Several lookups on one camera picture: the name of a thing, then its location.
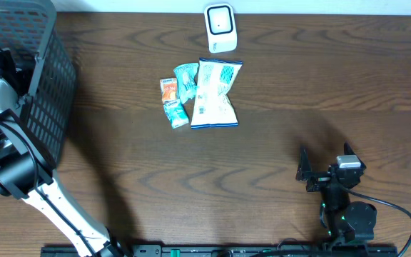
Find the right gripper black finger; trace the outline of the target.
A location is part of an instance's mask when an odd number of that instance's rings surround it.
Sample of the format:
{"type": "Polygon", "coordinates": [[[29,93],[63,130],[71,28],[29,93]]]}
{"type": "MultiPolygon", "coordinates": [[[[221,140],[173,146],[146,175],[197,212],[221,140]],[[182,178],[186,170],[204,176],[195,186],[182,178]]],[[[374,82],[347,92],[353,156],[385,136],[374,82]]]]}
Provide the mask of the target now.
{"type": "Polygon", "coordinates": [[[348,142],[344,143],[343,149],[344,149],[344,154],[347,156],[356,155],[356,153],[353,151],[352,147],[350,146],[348,142]]]}
{"type": "Polygon", "coordinates": [[[305,172],[311,172],[312,167],[310,164],[310,160],[308,158],[308,153],[306,151],[306,148],[301,147],[300,148],[300,159],[299,159],[299,164],[298,164],[298,173],[305,173],[305,172]]]}

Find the cream snack bag blue trim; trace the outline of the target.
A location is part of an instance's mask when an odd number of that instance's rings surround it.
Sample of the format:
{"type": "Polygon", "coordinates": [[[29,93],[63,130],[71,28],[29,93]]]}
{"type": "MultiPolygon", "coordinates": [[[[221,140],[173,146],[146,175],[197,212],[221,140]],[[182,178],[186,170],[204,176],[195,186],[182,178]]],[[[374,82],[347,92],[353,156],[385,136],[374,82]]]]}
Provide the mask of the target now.
{"type": "Polygon", "coordinates": [[[238,126],[228,92],[242,65],[242,61],[199,59],[192,129],[238,126]]]}

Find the teal tissue packet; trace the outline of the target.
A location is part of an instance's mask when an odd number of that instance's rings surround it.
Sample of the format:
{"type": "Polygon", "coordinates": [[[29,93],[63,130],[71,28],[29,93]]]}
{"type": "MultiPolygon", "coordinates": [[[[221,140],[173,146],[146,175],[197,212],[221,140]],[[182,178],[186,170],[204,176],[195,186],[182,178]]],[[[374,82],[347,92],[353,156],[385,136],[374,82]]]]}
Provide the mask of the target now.
{"type": "Polygon", "coordinates": [[[167,101],[163,105],[165,115],[171,123],[172,129],[176,129],[189,123],[188,115],[180,99],[167,101]]]}

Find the teal plastic-wrapped packet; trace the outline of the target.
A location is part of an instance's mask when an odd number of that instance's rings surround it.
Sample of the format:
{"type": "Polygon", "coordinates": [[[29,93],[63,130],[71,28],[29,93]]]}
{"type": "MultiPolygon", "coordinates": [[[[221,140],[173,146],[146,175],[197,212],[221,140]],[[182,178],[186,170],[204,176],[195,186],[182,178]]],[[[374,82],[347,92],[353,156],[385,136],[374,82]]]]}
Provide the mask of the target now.
{"type": "Polygon", "coordinates": [[[198,63],[181,64],[174,68],[178,83],[178,97],[182,104],[196,97],[197,85],[195,82],[198,73],[198,63]]]}

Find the orange tissue packet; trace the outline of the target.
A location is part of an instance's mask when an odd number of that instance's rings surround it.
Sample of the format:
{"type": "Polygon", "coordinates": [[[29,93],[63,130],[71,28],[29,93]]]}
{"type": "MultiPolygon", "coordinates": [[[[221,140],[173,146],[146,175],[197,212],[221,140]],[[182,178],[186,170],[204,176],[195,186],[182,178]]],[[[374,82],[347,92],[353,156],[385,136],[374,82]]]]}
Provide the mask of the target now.
{"type": "Polygon", "coordinates": [[[175,101],[178,98],[177,78],[161,79],[160,88],[161,88],[161,100],[164,104],[170,101],[175,101]]]}

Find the black-white right robot arm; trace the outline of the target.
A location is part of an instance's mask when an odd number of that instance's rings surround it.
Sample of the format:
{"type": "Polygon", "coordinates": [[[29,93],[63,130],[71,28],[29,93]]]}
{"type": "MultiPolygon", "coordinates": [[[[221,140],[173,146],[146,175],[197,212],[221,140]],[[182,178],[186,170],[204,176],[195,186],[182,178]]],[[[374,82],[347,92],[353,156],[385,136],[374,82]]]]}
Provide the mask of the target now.
{"type": "Polygon", "coordinates": [[[314,171],[306,149],[300,149],[295,179],[306,182],[307,192],[321,194],[320,222],[330,232],[329,248],[374,238],[376,208],[362,201],[352,202],[349,193],[360,183],[365,169],[366,165],[348,143],[344,144],[344,154],[338,156],[327,171],[314,171]]]}

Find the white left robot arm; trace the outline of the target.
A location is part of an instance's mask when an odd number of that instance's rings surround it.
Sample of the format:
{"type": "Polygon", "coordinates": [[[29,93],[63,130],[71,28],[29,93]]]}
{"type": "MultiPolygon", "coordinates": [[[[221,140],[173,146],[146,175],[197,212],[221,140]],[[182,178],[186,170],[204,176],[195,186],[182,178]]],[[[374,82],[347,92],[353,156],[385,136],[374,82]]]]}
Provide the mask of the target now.
{"type": "Polygon", "coordinates": [[[33,85],[37,66],[20,66],[0,48],[0,194],[42,212],[80,256],[129,256],[109,230],[67,192],[56,171],[66,110],[33,85]]]}

